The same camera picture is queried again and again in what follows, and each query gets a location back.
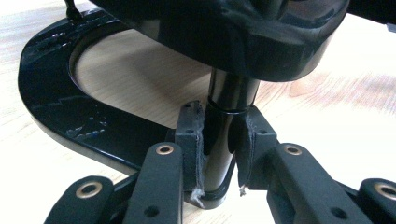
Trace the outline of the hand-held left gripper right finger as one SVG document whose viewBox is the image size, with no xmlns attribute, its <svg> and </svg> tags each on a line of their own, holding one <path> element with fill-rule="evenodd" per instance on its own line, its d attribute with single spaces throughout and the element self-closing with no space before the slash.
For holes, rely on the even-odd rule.
<svg viewBox="0 0 396 224">
<path fill-rule="evenodd" d="M 277 146 L 277 134 L 256 107 L 243 119 L 242 146 L 235 152 L 238 185 L 250 190 L 268 190 L 268 153 Z"/>
</svg>

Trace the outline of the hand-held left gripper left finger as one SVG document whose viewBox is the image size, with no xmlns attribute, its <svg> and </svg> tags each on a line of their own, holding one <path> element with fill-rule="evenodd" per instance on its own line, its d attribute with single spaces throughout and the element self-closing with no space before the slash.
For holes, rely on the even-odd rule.
<svg viewBox="0 0 396 224">
<path fill-rule="evenodd" d="M 190 200 L 200 200 L 205 195 L 204 119 L 205 115 L 199 101 L 186 103 L 180 108 L 175 143 L 183 151 L 184 191 L 189 194 Z"/>
</svg>

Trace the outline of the black wavy tray stand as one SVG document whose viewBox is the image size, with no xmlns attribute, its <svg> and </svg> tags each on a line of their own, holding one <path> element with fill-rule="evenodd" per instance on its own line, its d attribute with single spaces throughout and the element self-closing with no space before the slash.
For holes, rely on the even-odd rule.
<svg viewBox="0 0 396 224">
<path fill-rule="evenodd" d="M 51 132 L 133 168 L 162 141 L 161 124 L 101 103 L 72 78 L 93 42 L 134 29 L 212 69 L 204 111 L 205 195 L 191 202 L 219 206 L 243 119 L 260 81 L 293 81 L 318 65 L 347 12 L 348 0 L 91 0 L 69 5 L 63 20 L 35 35 L 21 54 L 18 85 L 33 117 Z"/>
</svg>

